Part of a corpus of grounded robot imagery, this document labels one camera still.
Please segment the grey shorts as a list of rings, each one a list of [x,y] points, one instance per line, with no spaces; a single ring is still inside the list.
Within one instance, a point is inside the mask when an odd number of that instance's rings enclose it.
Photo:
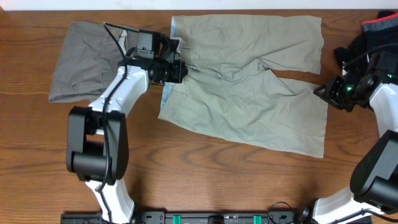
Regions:
[[[122,53],[137,46],[139,29],[75,21],[58,57],[49,101],[95,101],[115,79]]]

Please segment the beige shorts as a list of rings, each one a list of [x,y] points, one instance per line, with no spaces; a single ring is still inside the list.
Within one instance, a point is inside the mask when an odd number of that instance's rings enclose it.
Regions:
[[[321,71],[322,20],[314,16],[173,16],[188,75],[164,86],[159,118],[227,141],[321,158],[327,104],[315,84],[278,70]]]

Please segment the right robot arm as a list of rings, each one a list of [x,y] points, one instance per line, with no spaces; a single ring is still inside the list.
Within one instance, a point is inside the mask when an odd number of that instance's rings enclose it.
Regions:
[[[339,110],[371,109],[379,140],[355,167],[349,186],[307,205],[297,223],[370,223],[372,217],[397,223],[397,55],[373,54],[357,82],[337,76],[314,94]]]

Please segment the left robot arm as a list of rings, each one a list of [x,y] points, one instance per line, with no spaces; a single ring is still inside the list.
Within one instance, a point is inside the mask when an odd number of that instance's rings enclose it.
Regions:
[[[181,38],[148,30],[135,31],[134,37],[130,49],[116,44],[122,59],[104,93],[68,115],[67,169],[93,191],[105,223],[129,223],[134,212],[124,181],[129,112],[152,82],[181,83],[188,73]]]

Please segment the dark garment red trim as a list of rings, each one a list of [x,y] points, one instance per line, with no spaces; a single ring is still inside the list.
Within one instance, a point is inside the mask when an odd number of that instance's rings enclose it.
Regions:
[[[380,11],[377,19],[361,23],[363,33],[357,36],[347,48],[338,47],[334,55],[338,65],[348,66],[345,80],[357,83],[365,76],[368,58],[379,52],[397,54],[397,13],[394,11]]]

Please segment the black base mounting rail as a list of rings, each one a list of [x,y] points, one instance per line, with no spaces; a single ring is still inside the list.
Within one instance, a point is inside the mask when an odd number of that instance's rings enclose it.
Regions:
[[[298,223],[293,211],[274,211],[268,213],[165,213],[160,211],[133,214],[130,220],[111,216],[111,223],[131,224],[268,224]],[[61,215],[61,224],[99,224],[109,223],[101,213],[66,213]],[[359,218],[348,223],[371,224],[371,217]]]

